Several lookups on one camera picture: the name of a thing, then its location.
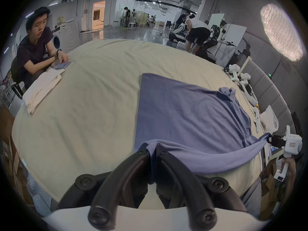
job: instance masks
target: floor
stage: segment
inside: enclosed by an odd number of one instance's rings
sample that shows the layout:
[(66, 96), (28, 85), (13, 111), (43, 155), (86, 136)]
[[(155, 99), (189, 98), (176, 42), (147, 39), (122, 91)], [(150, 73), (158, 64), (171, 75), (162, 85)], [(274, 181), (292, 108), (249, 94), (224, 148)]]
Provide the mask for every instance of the floor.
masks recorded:
[(168, 39), (169, 32), (164, 32), (162, 35), (162, 30), (157, 30), (153, 28), (139, 28), (135, 31), (127, 30), (127, 28), (105, 28), (102, 30), (84, 32), (81, 34), (81, 44), (89, 42), (94, 39), (135, 39), (148, 42), (154, 42), (158, 44), (167, 45), (176, 48), (177, 43), (171, 42)]

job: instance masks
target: person standing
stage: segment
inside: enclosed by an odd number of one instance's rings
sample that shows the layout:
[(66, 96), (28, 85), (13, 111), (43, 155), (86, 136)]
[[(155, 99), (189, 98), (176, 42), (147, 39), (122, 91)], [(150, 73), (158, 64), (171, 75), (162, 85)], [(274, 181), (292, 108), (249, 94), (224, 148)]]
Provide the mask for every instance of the person standing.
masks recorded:
[(174, 29), (177, 29), (184, 21), (184, 19), (189, 16), (189, 12), (186, 11), (185, 13), (181, 14), (180, 17), (177, 19), (177, 21), (175, 22), (175, 28)]
[(128, 9), (128, 7), (124, 8), (124, 16), (125, 16), (125, 27), (128, 27), (129, 19), (131, 17), (131, 11)]
[(195, 18), (194, 14), (190, 15), (189, 18), (186, 19), (185, 23), (187, 24), (189, 31), (189, 34), (186, 38), (185, 51), (189, 52), (191, 44), (194, 43), (197, 39), (196, 45), (192, 50), (192, 54), (195, 54), (211, 35), (211, 29), (203, 21), (199, 21), (197, 18)]

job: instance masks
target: hand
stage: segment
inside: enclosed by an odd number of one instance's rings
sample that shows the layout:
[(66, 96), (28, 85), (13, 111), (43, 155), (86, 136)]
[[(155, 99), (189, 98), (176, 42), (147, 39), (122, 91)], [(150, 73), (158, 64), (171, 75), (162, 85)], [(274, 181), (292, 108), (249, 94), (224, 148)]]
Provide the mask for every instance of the hand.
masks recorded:
[(68, 60), (68, 55), (66, 55), (63, 51), (58, 51), (58, 59), (60, 63), (65, 63)]
[(287, 157), (286, 159), (284, 159), (282, 161), (282, 168), (283, 168), (285, 163), (289, 164), (287, 175), (295, 177), (295, 175), (296, 175), (296, 164), (295, 164), (294, 156), (292, 155), (292, 157)]

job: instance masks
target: white cloth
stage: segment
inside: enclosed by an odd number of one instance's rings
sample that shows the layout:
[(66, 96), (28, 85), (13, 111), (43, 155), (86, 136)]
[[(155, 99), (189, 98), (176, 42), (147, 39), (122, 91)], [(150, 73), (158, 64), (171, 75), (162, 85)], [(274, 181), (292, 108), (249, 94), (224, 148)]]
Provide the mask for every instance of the white cloth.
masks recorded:
[(46, 95), (56, 86), (61, 80), (61, 73), (64, 69), (55, 70), (50, 68), (48, 71), (42, 73), (29, 87), (22, 96), (25, 105), (28, 108), (28, 113), (32, 114), (39, 103), (46, 97)]
[[(62, 80), (32, 116), (23, 105), (12, 137), (20, 157), (56, 201), (81, 174), (114, 170), (134, 148), (141, 76), (153, 73), (210, 90), (233, 87), (250, 119), (254, 113), (221, 67), (161, 44), (93, 40), (68, 53)], [(256, 126), (252, 122), (252, 134)], [(215, 176), (242, 195), (260, 174), (260, 159)]]
[(190, 22), (192, 23), (192, 28), (205, 27), (206, 29), (211, 30), (209, 25), (207, 25), (203, 21), (199, 21), (197, 18), (190, 19)]

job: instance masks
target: fluorescent light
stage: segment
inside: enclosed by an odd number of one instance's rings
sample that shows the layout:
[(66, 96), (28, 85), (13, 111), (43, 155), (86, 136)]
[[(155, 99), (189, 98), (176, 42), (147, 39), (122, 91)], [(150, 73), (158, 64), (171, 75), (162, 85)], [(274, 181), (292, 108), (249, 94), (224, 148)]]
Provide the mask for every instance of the fluorescent light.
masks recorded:
[(56, 4), (58, 4), (58, 2), (54, 2), (54, 3), (52, 3), (52, 4), (49, 4), (48, 7), (49, 7), (49, 6), (56, 5)]
[(3, 54), (5, 54), (8, 50), (9, 50), (9, 48), (6, 48), (6, 50), (4, 51), (4, 53), (3, 53)]
[(32, 12), (32, 13), (30, 13), (30, 14), (28, 14), (27, 16), (26, 16), (26, 18), (28, 18), (30, 15), (32, 15), (34, 13), (34, 11)]

